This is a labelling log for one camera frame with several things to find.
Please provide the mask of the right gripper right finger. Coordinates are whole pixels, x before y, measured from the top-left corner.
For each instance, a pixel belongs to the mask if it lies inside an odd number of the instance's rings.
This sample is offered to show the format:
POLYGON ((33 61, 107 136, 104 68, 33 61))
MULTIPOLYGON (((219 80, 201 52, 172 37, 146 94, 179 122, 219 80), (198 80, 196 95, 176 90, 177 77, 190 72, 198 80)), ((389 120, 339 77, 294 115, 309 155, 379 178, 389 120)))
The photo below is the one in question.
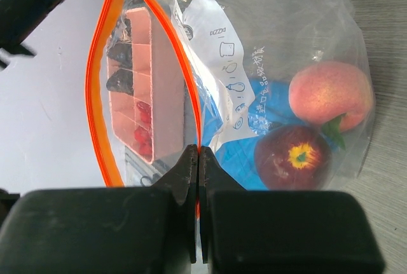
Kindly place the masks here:
POLYGON ((249 191, 209 147, 198 164, 202 259, 211 273, 383 273, 359 202, 341 191, 249 191))

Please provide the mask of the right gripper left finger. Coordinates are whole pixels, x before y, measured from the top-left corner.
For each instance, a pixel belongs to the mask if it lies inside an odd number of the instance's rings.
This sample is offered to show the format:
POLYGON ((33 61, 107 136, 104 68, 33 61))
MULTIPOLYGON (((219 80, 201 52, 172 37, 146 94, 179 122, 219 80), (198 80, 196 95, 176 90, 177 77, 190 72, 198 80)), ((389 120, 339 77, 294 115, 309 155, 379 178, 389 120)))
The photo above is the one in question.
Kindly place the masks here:
POLYGON ((1 226, 2 273, 190 273, 198 151, 148 187, 25 194, 1 226))

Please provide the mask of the dark red apple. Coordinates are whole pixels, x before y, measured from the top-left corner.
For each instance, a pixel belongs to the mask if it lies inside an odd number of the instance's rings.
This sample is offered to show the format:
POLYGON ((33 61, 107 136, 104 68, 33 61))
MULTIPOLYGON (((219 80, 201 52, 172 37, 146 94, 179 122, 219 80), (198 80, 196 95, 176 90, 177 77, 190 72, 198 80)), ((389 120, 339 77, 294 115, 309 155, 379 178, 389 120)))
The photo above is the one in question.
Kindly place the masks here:
POLYGON ((254 148, 254 164, 268 189, 317 190, 331 168, 332 152, 313 128, 285 125, 262 137, 254 148))

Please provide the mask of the clear zip top bag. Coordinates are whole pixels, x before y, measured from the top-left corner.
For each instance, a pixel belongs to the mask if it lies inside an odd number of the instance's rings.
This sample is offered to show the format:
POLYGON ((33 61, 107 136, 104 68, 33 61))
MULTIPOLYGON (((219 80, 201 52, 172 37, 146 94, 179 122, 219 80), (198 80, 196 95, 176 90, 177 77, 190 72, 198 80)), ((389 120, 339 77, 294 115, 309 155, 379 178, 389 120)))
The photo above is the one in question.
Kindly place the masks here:
POLYGON ((104 0, 85 97, 108 187, 149 186, 194 144, 248 190, 339 189, 375 110, 350 0, 104 0))

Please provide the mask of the pink peach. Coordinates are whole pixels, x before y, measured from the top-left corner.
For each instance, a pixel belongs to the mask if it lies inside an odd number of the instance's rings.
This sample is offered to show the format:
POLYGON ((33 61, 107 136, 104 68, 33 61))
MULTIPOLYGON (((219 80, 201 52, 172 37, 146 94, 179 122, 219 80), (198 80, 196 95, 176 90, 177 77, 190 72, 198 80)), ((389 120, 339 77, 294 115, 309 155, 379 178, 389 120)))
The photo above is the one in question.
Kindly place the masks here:
POLYGON ((371 80, 358 67, 343 62, 310 65, 289 84, 289 105, 299 119, 321 126, 341 116, 341 132, 360 124, 373 103, 371 80))

